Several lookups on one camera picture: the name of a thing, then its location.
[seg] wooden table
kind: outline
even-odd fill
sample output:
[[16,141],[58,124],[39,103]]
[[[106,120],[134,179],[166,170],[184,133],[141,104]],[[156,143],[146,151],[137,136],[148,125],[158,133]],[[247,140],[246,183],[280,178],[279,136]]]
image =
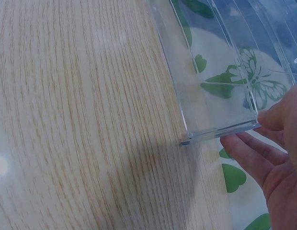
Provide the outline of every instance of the wooden table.
[[0,1],[0,230],[231,229],[145,0]]

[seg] hand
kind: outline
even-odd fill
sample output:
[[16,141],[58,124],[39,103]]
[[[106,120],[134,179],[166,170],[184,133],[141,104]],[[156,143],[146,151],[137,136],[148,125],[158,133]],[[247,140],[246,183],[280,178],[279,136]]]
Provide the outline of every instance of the hand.
[[221,138],[224,149],[262,188],[273,230],[297,229],[297,86],[268,111],[258,115],[255,131],[288,154],[247,133]]

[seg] green leaf pattern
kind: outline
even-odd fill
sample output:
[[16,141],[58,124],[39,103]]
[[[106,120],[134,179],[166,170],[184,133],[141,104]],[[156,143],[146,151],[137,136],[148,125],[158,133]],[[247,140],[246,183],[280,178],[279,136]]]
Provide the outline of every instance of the green leaf pattern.
[[186,39],[189,43],[189,46],[192,45],[192,33],[191,33],[191,30],[190,30],[190,26],[183,14],[183,12],[181,11],[181,8],[179,7],[179,2],[178,0],[171,0],[172,4],[173,4],[173,7],[176,11],[176,14],[177,14],[177,17],[178,17],[178,21],[180,21],[181,25],[182,25],[182,28],[183,28],[183,32],[186,36]]
[[239,186],[245,184],[246,174],[241,169],[230,164],[222,164],[222,169],[228,193],[236,192]]
[[219,152],[220,157],[225,158],[225,159],[232,159],[232,157],[225,151],[225,149],[222,149]]
[[271,228],[270,216],[268,213],[262,214],[256,218],[244,230],[269,230]]
[[198,0],[182,0],[183,4],[188,7],[192,12],[204,17],[213,18],[214,13],[206,4],[199,2]]

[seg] green butterfly print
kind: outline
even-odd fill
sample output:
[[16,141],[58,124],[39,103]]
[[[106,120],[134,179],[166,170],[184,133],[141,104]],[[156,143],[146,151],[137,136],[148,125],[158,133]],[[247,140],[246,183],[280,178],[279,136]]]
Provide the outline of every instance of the green butterfly print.
[[239,67],[230,65],[224,73],[211,77],[201,83],[201,87],[212,95],[229,99],[232,97],[231,91],[235,86],[246,84],[246,82],[246,80],[242,80],[239,77]]
[[[207,79],[201,87],[212,95],[228,99],[232,97],[231,92],[235,87],[249,82],[250,88],[247,88],[252,92],[259,110],[267,107],[268,99],[277,102],[283,98],[287,93],[286,86],[274,80],[266,80],[271,74],[264,73],[252,49],[241,49],[240,57],[241,66],[228,66],[224,73]],[[240,77],[241,68],[248,73],[247,79]]]
[[243,48],[240,50],[242,66],[248,73],[248,81],[259,110],[266,108],[268,98],[277,102],[287,93],[285,85],[274,81],[264,80],[271,74],[264,74],[262,66],[258,64],[254,50]]

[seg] finger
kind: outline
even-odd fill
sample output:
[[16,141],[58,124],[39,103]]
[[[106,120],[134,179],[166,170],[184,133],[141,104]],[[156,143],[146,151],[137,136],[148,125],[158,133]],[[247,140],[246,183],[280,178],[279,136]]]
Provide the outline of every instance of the finger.
[[223,137],[220,141],[225,151],[227,151],[262,188],[268,174],[274,166],[258,152],[247,146],[237,135]]
[[237,134],[237,136],[247,146],[251,147],[275,166],[285,163],[285,161],[288,159],[288,155],[286,153],[271,145],[261,142],[248,133],[240,133]]
[[258,122],[271,131],[284,130],[281,102],[273,105],[269,110],[262,110],[258,114]]
[[280,147],[285,149],[284,131],[271,131],[265,127],[256,128],[256,129],[254,129],[254,131],[259,133],[260,135],[274,141]]
[[297,113],[297,85],[294,86],[285,97],[269,110],[258,114],[258,122],[271,131],[284,130],[284,123],[291,114]]

